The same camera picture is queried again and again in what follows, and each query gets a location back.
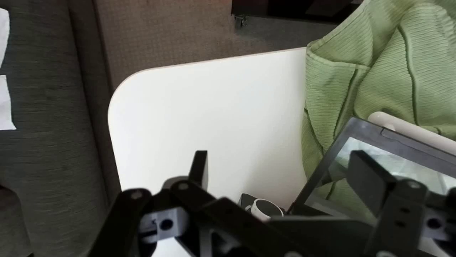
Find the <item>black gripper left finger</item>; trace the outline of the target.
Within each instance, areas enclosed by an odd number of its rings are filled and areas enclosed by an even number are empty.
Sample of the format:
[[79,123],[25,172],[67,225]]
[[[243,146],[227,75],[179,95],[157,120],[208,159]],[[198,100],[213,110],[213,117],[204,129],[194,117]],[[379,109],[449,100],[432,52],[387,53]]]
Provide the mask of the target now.
[[208,152],[197,150],[190,169],[188,179],[201,189],[208,187]]

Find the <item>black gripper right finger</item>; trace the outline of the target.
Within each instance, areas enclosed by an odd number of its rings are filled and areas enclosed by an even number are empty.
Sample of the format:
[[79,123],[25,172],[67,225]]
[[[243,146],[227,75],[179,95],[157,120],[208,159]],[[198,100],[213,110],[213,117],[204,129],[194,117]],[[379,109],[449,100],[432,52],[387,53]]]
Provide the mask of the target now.
[[350,155],[347,180],[361,200],[361,215],[365,220],[372,220],[382,213],[397,185],[397,179],[362,150]]

